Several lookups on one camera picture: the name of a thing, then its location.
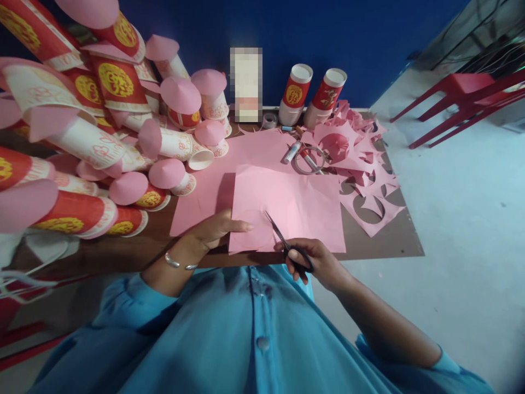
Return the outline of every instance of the blue wall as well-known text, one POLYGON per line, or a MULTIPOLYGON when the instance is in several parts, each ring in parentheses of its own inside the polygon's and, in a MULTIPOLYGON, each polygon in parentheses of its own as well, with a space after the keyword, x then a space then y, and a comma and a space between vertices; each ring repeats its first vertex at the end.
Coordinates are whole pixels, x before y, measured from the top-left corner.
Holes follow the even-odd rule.
MULTIPOLYGON (((67 21, 53 0, 42 3, 67 21)), ((292 65, 306 63, 314 70, 307 103, 324 72, 338 67, 348 74, 341 98, 370 107, 403 71, 407 56, 423 50, 467 3, 120 0, 120 9, 144 39, 153 33, 176 39, 190 74, 227 71, 230 47, 262 47, 264 105, 279 105, 292 65)), ((32 57, 0 27, 2 55, 32 57)))

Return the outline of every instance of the wooden table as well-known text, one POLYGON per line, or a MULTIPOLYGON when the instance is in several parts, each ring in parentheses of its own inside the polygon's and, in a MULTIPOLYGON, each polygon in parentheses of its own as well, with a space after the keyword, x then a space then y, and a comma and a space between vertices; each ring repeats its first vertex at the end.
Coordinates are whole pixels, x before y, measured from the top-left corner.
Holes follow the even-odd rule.
MULTIPOLYGON (((37 144, 29 144, 11 132, 4 132, 0 144, 34 156, 47 157, 51 152, 37 144)), ((384 150, 382 142, 377 145, 384 150)), ((350 184, 343 185, 344 193, 350 193, 350 184)), ((396 205, 405 205, 401 189, 388 197, 396 205)), ((361 206, 363 201, 356 201, 361 206)), ((58 260, 40 271, 41 275, 76 276, 81 274, 106 274, 114 272, 141 271, 154 260, 161 257, 176 241, 169 235, 177 198, 159 212, 149 214, 147 227, 137 236, 121 238, 103 236, 90 241, 81 241, 79 251, 69 257, 58 260)), ((423 256, 416 229, 408 209, 401 211, 392 222, 370 238, 360 225, 344 209, 342 211, 343 229, 346 241, 346 253, 336 254, 340 260, 373 259, 391 257, 423 256)), ((377 223, 379 218, 371 211, 363 210, 361 217, 370 223, 377 223)), ((276 264, 282 262, 280 253, 246 252, 228 256, 224 245, 210 252, 201 262, 200 267, 239 266, 255 264, 276 264)), ((10 266, 11 269, 25 270, 39 264, 39 260, 25 246, 19 247, 10 266)))

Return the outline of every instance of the scissor handle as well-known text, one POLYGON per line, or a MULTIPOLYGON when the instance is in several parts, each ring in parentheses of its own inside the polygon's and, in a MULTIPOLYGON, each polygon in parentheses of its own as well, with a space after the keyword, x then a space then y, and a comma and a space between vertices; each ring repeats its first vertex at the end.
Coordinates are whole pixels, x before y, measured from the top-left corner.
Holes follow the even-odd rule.
POLYGON ((306 261, 306 263, 308 264, 308 267, 305 267, 304 265, 296 263, 295 261, 290 259, 290 261, 294 265, 295 269, 297 271, 299 271, 299 272, 304 271, 304 272, 312 273, 314 271, 312 260, 310 259, 310 256, 308 255, 308 253, 306 253, 306 251, 302 247, 300 247, 300 246, 290 246, 288 250, 284 249, 284 258, 286 259, 286 257, 288 256, 288 253, 292 249, 296 250, 303 257, 303 259, 306 261))

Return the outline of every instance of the right hand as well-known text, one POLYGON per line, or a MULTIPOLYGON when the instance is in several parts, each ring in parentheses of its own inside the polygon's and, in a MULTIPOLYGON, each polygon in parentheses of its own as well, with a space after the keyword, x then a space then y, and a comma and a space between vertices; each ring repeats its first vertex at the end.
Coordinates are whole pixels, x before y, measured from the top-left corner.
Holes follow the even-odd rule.
MULTIPOLYGON (((291 246, 300 246, 306 251, 306 253, 308 253, 314 267, 312 275, 315 276, 321 285, 327 290, 332 292, 336 291, 339 287, 344 286, 345 282, 353 278, 345 267, 343 267, 341 262, 335 258, 321 241, 308 238, 293 238, 287 240, 287 243, 291 246)), ((283 243, 277 243, 274 249, 276 251, 282 251, 284 249, 283 243)), ((308 277, 306 276, 306 273, 304 271, 297 271, 290 259, 305 267, 308 267, 308 264, 295 250, 291 250, 288 253, 285 261, 288 271, 294 278, 294 281, 301 278, 303 283, 307 285, 308 277)))

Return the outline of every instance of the scissor blade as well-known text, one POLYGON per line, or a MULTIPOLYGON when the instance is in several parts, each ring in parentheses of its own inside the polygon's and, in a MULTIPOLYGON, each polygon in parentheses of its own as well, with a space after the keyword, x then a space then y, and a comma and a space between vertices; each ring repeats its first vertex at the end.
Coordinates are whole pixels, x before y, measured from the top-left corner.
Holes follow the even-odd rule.
POLYGON ((268 216, 268 219, 270 220, 270 223, 272 223, 272 227, 273 227, 273 231, 275 231, 275 233, 277 234, 277 236, 281 239, 281 241, 283 241, 283 243, 286 245, 286 240, 284 239, 283 235, 281 234, 281 232, 279 231, 279 228, 277 227, 277 225, 275 224, 275 222, 273 221, 272 217, 270 216, 270 214, 267 212, 267 211, 264 211, 266 213, 266 216, 268 216))

